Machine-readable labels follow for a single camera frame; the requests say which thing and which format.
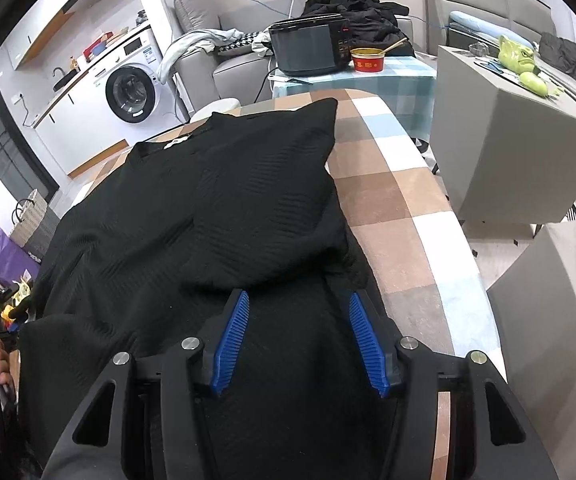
table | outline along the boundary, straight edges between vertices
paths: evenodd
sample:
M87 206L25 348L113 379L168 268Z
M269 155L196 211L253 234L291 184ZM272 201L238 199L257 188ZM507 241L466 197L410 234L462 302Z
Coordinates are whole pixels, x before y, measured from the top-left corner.
M432 152L452 208L463 221L561 221L576 200L576 101L476 63L439 47Z
M328 97L339 105L336 143L326 167L388 315L402 333L434 351L461 357L473 349L484 351L505 375L494 317L468 241L414 142L380 97L353 89L319 90L229 113L292 110ZM176 128L152 142L170 142L204 122ZM88 192L124 163L130 149L106 162ZM449 394L439 394L438 417L435 463L444 472Z
M276 75L283 75L277 70ZM273 97L314 90L352 88L378 95L410 137L429 142L436 70L415 57L386 57L383 72L357 72L350 63L342 72L300 77L310 85L275 82Z

wicker basket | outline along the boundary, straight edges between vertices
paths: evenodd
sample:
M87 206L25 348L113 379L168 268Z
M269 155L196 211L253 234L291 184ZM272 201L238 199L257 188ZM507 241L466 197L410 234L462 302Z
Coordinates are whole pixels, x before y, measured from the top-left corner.
M57 214L48 207L36 189L28 198L17 202L12 213L14 227L10 239L31 256L41 260L59 223Z

houndstooth cushion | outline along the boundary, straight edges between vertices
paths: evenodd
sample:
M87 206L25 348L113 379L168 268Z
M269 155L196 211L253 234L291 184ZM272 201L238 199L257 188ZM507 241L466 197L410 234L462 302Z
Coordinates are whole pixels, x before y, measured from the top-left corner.
M241 36L241 38L234 43L220 46L217 50L217 56L236 57L249 54L252 52L252 42L257 34L258 32L249 32Z

purple bag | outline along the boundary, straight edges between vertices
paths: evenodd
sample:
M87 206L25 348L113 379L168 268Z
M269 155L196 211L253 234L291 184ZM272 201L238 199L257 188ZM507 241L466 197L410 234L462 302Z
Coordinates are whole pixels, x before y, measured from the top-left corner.
M35 279L39 274L39 264L15 244L0 227L0 283L12 286L19 282L26 270Z

floor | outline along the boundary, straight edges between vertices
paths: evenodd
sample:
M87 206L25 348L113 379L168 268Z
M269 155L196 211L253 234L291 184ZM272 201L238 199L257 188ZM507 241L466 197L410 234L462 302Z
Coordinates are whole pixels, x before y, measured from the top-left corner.
M431 148L423 154L423 158L432 169L436 161ZM446 192L440 171L434 178ZM462 228L486 290L519 258L533 240L533 226L530 224L465 222Z

